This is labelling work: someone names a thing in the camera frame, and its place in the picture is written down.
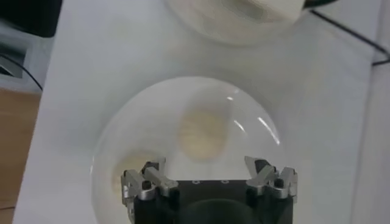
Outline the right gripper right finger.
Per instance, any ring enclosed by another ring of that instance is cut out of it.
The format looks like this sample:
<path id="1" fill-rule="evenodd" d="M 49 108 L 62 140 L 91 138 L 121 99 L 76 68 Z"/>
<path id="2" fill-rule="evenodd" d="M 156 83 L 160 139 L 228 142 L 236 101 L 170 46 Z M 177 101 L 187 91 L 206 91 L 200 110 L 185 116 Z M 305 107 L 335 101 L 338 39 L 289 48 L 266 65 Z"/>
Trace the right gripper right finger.
<path id="1" fill-rule="evenodd" d="M 272 198 L 291 198 L 293 203 L 297 203 L 298 174 L 295 169 L 284 167 L 279 172 L 267 160 L 250 156 L 245 156 L 244 162 L 250 174 L 246 185 L 255 191 L 256 196 L 268 193 Z"/>

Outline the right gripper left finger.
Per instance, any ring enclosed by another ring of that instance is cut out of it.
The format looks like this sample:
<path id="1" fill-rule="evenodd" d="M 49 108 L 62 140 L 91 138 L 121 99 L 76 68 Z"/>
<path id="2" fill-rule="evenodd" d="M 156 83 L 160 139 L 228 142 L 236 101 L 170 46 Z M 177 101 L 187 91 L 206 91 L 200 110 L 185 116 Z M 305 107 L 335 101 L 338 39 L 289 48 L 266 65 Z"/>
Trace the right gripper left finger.
<path id="1" fill-rule="evenodd" d="M 122 204 L 128 215 L 135 213 L 135 200 L 151 201 L 162 196 L 175 200 L 179 196 L 179 183 L 164 175 L 166 159 L 147 161 L 137 172 L 125 170 L 121 175 Z"/>

